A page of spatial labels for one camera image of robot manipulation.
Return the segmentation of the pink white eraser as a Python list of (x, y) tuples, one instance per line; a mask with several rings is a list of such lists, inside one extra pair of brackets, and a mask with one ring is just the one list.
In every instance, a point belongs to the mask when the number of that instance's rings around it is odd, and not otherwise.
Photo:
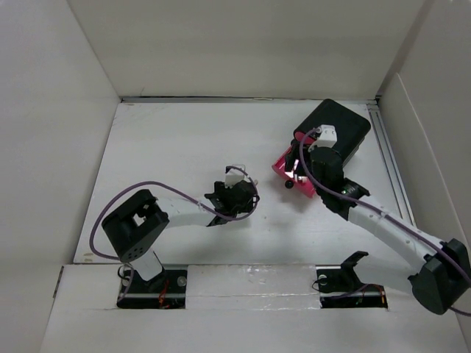
[(308, 181), (308, 178), (305, 174), (304, 168), (302, 163), (298, 158), (294, 158), (289, 160), (285, 164), (285, 174), (289, 177), (289, 179), (298, 184), (304, 184)]

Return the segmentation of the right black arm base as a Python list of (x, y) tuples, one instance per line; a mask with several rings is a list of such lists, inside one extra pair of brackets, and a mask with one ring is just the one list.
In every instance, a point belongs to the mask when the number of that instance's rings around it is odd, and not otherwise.
[(368, 255), (357, 251), (340, 265), (315, 267), (316, 279), (311, 288), (319, 293), (322, 309), (388, 308), (384, 287), (362, 282), (355, 273), (359, 261)]

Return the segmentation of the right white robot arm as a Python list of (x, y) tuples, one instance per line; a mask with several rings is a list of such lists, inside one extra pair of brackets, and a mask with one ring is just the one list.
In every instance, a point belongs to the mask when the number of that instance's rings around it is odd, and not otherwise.
[(406, 289), (425, 309), (437, 315), (452, 310), (470, 289), (467, 247), (455, 238), (429, 235), (374, 204), (366, 188), (345, 177), (334, 149), (315, 146), (308, 154), (306, 174), (326, 208), (374, 235), (409, 264)]

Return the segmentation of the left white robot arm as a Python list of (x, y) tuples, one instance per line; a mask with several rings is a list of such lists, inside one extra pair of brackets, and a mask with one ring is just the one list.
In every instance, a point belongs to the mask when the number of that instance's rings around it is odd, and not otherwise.
[(215, 182), (214, 191), (200, 199), (158, 199), (150, 190), (138, 190), (102, 221), (117, 258), (132, 266), (147, 291), (159, 290), (165, 268), (153, 245), (167, 228), (217, 227), (253, 213), (259, 201), (257, 188), (246, 180), (231, 186)]

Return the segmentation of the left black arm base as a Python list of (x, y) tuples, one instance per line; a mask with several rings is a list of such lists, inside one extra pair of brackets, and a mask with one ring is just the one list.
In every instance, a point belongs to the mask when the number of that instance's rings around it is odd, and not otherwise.
[(116, 306), (119, 309), (185, 309), (188, 267), (170, 265), (156, 281), (145, 282), (131, 268), (121, 265), (121, 280)]

